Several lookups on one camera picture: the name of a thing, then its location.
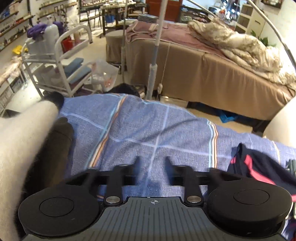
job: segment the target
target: white pole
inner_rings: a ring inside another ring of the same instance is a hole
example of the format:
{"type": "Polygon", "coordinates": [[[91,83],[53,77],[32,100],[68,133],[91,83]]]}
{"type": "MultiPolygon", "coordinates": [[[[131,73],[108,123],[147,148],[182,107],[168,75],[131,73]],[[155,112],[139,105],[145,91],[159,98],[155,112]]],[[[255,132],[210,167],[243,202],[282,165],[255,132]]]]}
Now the white pole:
{"type": "Polygon", "coordinates": [[[163,22],[165,19],[167,4],[168,4],[168,0],[162,0],[161,7],[160,7],[159,21],[158,21],[158,30],[157,30],[156,40],[155,40],[155,45],[153,50],[153,58],[152,58],[152,63],[150,64],[150,73],[148,78],[146,100],[152,99],[152,93],[154,89],[156,72],[157,72],[156,59],[157,59],[157,53],[158,53],[158,46],[160,42],[161,31],[163,29],[163,22]]]}
{"type": "Polygon", "coordinates": [[[121,45],[121,74],[122,74],[122,82],[125,83],[124,80],[124,69],[126,65],[126,17],[128,15],[128,0],[126,0],[126,6],[124,9],[124,20],[123,20],[123,36],[122,36],[122,45],[121,45]]]}

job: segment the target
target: purple cloth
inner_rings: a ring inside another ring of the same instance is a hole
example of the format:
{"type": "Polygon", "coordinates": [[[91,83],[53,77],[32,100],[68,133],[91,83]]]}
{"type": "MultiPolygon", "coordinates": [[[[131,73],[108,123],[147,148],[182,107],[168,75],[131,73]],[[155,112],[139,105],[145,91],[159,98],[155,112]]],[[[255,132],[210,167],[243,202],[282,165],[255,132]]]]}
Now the purple cloth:
{"type": "Polygon", "coordinates": [[[58,27],[59,35],[61,36],[64,33],[64,27],[62,22],[53,22],[58,27]]]}
{"type": "Polygon", "coordinates": [[[28,38],[33,38],[34,40],[40,35],[43,34],[45,29],[47,27],[47,24],[45,23],[39,23],[30,28],[27,32],[28,38]]]}

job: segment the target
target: white cabinet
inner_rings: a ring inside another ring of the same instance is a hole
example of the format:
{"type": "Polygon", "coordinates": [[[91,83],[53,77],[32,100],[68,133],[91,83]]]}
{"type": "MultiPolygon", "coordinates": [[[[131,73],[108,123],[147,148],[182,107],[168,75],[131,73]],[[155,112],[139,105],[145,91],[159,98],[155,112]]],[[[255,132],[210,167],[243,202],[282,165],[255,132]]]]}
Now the white cabinet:
{"type": "Polygon", "coordinates": [[[260,36],[265,20],[249,4],[243,4],[235,31],[240,34],[251,34],[252,30],[260,36]]]}

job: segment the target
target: green leaves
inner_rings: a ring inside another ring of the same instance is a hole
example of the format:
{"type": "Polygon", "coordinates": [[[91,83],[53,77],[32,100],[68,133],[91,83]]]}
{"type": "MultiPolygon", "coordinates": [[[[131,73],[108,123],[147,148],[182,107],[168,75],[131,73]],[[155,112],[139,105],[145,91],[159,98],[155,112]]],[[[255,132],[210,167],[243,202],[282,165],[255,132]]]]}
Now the green leaves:
{"type": "Polygon", "coordinates": [[[252,30],[251,35],[256,37],[256,33],[254,32],[254,30],[252,30]]]}
{"type": "MultiPolygon", "coordinates": [[[[254,30],[252,30],[252,32],[251,32],[251,35],[252,36],[254,36],[254,37],[256,37],[256,33],[255,33],[255,31],[254,30]]],[[[276,44],[273,44],[273,45],[269,45],[268,44],[268,38],[267,37],[265,37],[265,38],[260,38],[259,36],[258,36],[258,39],[267,47],[267,46],[272,46],[272,47],[275,47],[276,46],[276,44]]]]}

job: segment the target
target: metal screw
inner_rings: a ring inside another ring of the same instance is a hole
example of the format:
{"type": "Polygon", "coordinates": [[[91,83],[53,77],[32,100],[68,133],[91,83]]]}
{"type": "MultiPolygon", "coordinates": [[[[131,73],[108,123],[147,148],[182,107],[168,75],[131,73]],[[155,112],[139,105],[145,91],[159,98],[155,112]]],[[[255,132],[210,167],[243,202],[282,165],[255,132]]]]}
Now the metal screw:
{"type": "Polygon", "coordinates": [[[189,196],[187,198],[187,201],[188,202],[191,202],[191,203],[198,203],[200,202],[202,199],[199,197],[199,196],[189,196]]]}
{"type": "Polygon", "coordinates": [[[106,202],[108,203],[118,203],[120,201],[120,198],[117,196],[110,196],[106,198],[106,202]]]}

